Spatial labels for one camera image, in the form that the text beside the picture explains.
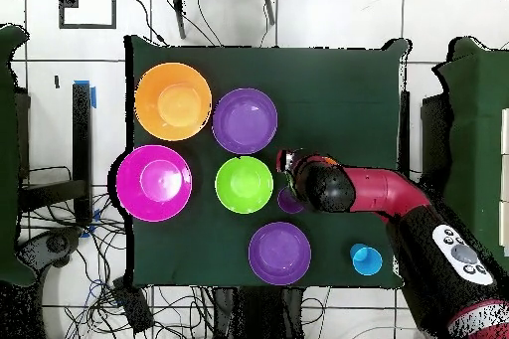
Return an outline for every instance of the small blue cup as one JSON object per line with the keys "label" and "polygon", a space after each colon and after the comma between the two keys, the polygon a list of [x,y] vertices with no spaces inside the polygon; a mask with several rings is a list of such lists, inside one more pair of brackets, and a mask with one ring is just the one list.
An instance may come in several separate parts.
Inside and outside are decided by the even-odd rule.
{"label": "small blue cup", "polygon": [[375,249],[356,244],[350,249],[355,270],[365,276],[377,273],[382,268],[382,256]]}

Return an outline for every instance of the plastic bowl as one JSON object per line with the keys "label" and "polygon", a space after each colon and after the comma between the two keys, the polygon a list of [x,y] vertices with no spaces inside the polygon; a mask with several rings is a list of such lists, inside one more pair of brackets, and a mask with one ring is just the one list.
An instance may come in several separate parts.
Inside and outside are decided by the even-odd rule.
{"label": "plastic bowl", "polygon": [[216,194],[220,202],[237,214],[261,209],[270,199],[272,174],[260,160],[251,156],[229,159],[216,175]]}
{"label": "plastic bowl", "polygon": [[272,285],[300,280],[311,262],[311,246],[295,225],[274,222],[254,233],[248,251],[253,272]]}
{"label": "plastic bowl", "polygon": [[165,63],[146,72],[134,95],[139,123],[163,140],[183,140],[198,133],[212,110],[212,94],[193,68]]}
{"label": "plastic bowl", "polygon": [[277,111],[270,98],[254,88],[239,88],[225,94],[212,116],[212,131],[218,143],[238,155],[264,149],[277,130]]}
{"label": "plastic bowl", "polygon": [[177,215],[191,196],[191,171],[174,150],[140,146],[120,163],[116,193],[120,204],[141,221],[165,221]]}

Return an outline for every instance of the dark green table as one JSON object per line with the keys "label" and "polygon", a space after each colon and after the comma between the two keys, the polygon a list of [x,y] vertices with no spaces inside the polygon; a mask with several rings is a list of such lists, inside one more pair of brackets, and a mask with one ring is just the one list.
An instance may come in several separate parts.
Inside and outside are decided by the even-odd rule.
{"label": "dark green table", "polygon": [[[177,217],[155,224],[133,220],[135,284],[262,285],[249,265],[250,238],[267,223],[286,221],[303,230],[311,244],[311,265],[296,286],[402,285],[393,274],[384,224],[376,216],[290,216],[278,207],[276,194],[284,177],[275,173],[275,155],[279,148],[306,147],[349,165],[395,169],[399,63],[407,41],[394,41],[385,50],[159,48],[132,36],[126,37],[126,50],[135,85],[158,64],[184,63],[207,80],[213,106],[232,89],[255,87],[272,98],[278,113],[274,139],[253,155],[270,168],[274,193],[264,208],[250,215],[228,211],[216,197],[216,172],[234,155],[214,139],[212,117],[202,131],[179,142],[151,136],[134,117],[135,147],[167,145],[186,159],[193,174],[193,193]],[[133,91],[127,93],[132,98]],[[349,258],[354,243],[380,251],[384,264],[379,273],[355,272]]]}
{"label": "dark green table", "polygon": [[509,272],[499,245],[502,109],[509,108],[509,51],[483,49],[470,37],[452,42],[447,63],[437,67],[454,122],[452,164],[444,202]]}

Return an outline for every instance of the green bowl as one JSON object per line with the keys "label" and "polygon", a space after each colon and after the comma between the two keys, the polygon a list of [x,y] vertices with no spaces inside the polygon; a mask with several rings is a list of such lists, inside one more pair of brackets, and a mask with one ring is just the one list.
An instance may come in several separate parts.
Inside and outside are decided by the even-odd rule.
{"label": "green bowl", "polygon": [[272,174],[260,160],[251,156],[229,159],[216,175],[216,194],[220,202],[236,214],[251,214],[270,199]]}

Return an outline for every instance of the magenta bowl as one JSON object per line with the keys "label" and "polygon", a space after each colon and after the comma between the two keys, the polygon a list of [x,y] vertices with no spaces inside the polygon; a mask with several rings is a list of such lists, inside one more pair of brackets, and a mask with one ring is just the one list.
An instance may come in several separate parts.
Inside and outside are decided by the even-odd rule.
{"label": "magenta bowl", "polygon": [[177,215],[191,196],[191,170],[166,146],[140,146],[120,163],[116,193],[125,210],[141,221],[160,222]]}

